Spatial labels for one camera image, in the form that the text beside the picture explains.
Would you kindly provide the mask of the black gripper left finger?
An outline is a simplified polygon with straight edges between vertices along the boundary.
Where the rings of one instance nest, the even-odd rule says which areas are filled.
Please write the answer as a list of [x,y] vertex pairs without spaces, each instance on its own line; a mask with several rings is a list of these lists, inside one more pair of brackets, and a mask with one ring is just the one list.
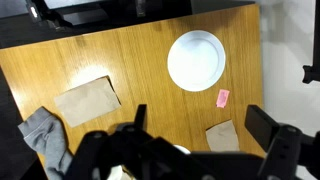
[[134,119],[134,125],[137,128],[140,128],[142,130],[146,129],[146,113],[147,113],[147,105],[146,104],[139,104],[135,119]]

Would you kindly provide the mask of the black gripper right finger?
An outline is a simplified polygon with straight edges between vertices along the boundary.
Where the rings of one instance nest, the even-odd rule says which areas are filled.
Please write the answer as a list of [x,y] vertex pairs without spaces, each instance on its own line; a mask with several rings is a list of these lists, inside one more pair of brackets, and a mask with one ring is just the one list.
[[279,130],[279,124],[257,105],[247,106],[245,127],[265,152]]

